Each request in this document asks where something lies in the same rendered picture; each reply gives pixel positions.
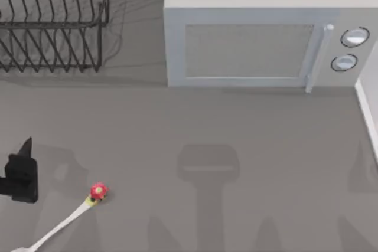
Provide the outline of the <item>large microwave knob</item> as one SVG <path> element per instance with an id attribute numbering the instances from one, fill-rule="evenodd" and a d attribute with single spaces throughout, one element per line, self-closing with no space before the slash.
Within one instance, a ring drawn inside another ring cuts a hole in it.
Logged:
<path id="1" fill-rule="evenodd" d="M 341 38 L 341 44 L 348 48 L 358 47 L 364 44 L 370 37 L 370 32 L 365 27 L 358 27 L 345 31 Z"/>

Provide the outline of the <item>white spoon with red strawberry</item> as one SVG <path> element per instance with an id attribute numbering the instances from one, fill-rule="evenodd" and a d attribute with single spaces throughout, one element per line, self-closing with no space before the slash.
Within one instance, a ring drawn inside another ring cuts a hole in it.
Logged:
<path id="1" fill-rule="evenodd" d="M 109 188 L 103 182 L 97 182 L 90 187 L 89 194 L 82 204 L 80 204 L 67 218 L 58 223 L 46 235 L 41 237 L 30 247 L 20 247 L 10 252 L 36 252 L 46 241 L 68 226 L 71 222 L 79 218 L 86 211 L 102 202 L 108 195 Z"/>

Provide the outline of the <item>microwave door with window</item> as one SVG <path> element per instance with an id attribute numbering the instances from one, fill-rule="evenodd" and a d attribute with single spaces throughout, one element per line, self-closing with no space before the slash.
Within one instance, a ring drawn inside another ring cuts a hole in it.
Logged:
<path id="1" fill-rule="evenodd" d="M 340 12 L 332 8 L 165 8 L 170 86 L 304 87 Z"/>

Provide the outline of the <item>small microwave knob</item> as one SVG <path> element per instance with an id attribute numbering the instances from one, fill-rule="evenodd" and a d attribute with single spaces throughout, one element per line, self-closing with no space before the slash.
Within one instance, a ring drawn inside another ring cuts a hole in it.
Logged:
<path id="1" fill-rule="evenodd" d="M 346 72 L 353 69 L 358 63 L 358 58 L 353 54 L 335 57 L 330 66 L 335 72 Z"/>

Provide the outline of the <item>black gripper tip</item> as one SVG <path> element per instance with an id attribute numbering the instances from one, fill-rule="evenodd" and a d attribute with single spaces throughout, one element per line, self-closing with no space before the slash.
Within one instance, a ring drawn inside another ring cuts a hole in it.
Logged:
<path id="1" fill-rule="evenodd" d="M 5 176 L 0 176 L 0 195 L 28 204 L 38 201 L 38 163 L 32 157 L 32 137 L 17 153 L 8 155 L 4 171 Z"/>

